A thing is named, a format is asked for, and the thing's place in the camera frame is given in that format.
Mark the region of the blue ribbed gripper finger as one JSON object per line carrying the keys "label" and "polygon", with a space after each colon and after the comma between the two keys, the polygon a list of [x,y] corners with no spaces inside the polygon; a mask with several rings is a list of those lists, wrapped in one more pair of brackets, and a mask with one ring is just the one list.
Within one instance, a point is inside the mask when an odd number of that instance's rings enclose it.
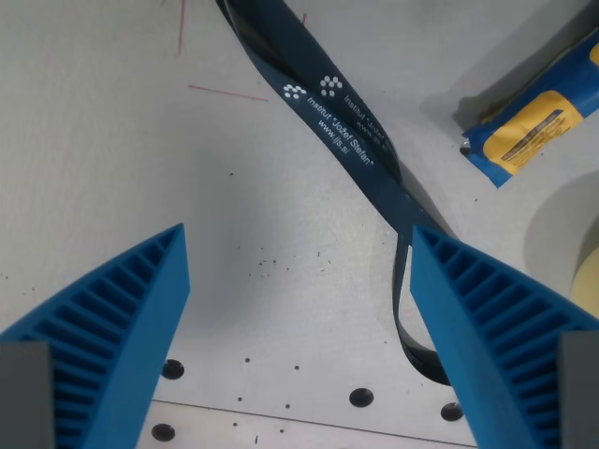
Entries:
{"label": "blue ribbed gripper finger", "polygon": [[57,448],[133,448],[190,293],[183,224],[115,256],[9,326],[48,344]]}
{"label": "blue ribbed gripper finger", "polygon": [[542,283],[427,227],[411,293],[480,448],[558,448],[558,342],[598,320]]}

